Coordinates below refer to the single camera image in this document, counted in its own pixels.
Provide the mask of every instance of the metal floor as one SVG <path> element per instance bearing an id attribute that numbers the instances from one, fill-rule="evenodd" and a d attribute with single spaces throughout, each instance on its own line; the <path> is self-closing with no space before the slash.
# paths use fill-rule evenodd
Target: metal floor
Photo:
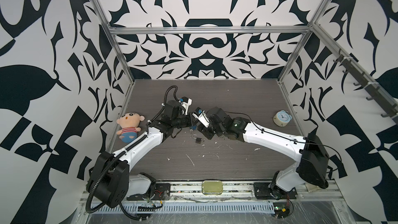
<path id="1" fill-rule="evenodd" d="M 140 127 L 161 109 L 164 93 L 171 85 L 178 86 L 178 98 L 186 96 L 192 99 L 190 111 L 197 107 L 207 111 L 217 106 L 224 111 L 246 113 L 254 122 L 267 128 L 299 135 L 294 121 L 286 127 L 278 127 L 273 122 L 275 113 L 288 110 L 288 107 L 276 80 L 270 79 L 137 80 L 127 112 L 145 116 Z M 203 137 L 198 131 L 194 134 Z M 117 138 L 113 150 L 125 145 Z M 292 163 L 289 157 L 266 147 L 223 140 L 217 136 L 197 144 L 189 129 L 185 128 L 175 139 L 168 138 L 152 149 L 136 164 L 131 174 L 145 172 L 157 180 L 268 179 Z"/>

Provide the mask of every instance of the debris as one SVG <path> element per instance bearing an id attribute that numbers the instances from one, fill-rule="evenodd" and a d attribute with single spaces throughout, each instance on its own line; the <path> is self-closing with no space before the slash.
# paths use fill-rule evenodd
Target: debris
<path id="1" fill-rule="evenodd" d="M 192 165 L 195 167 L 195 164 L 192 162 L 192 159 L 187 154 L 185 155 L 191 160 Z"/>

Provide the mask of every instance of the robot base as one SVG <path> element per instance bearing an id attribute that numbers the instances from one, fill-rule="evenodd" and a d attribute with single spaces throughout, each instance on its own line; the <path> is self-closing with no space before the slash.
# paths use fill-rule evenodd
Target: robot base
<path id="1" fill-rule="evenodd" d="M 258 200 L 279 200 L 279 199 L 286 199 L 289 196 L 289 199 L 296 199 L 296 188 L 293 188 L 291 191 L 287 192 L 287 194 L 283 195 L 281 198 L 274 197 L 272 195 L 272 190 L 269 187 L 271 183 L 254 183 L 254 196 Z"/>

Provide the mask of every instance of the plush toy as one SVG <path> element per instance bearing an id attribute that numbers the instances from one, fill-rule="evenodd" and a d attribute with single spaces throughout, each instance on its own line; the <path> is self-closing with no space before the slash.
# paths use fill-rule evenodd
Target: plush toy
<path id="1" fill-rule="evenodd" d="M 117 131 L 116 134 L 121 136 L 119 137 L 123 142 L 130 143 L 137 138 L 137 132 L 141 131 L 141 128 L 138 127 L 140 121 L 145 119 L 144 116 L 140 116 L 135 112 L 128 112 L 124 114 L 121 118 L 116 120 L 122 129 Z"/>

